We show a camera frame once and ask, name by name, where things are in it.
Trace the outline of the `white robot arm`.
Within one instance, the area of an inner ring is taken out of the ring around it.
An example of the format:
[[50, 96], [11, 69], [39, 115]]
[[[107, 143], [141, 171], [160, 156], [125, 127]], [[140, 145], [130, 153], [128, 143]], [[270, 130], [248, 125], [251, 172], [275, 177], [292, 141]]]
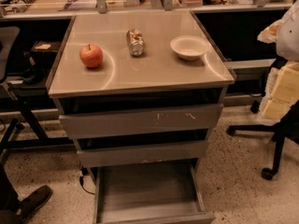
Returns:
[[276, 44], [276, 53], [288, 61], [299, 61], [299, 0], [283, 17], [262, 30], [257, 40]]

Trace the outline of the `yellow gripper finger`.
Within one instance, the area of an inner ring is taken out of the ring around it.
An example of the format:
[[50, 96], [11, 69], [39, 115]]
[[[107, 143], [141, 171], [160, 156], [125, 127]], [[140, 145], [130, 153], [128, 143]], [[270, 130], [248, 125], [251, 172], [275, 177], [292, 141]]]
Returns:
[[274, 21], [268, 27], [263, 29], [257, 36], [257, 40], [266, 44], [277, 42], [278, 27], [281, 24], [281, 20]]

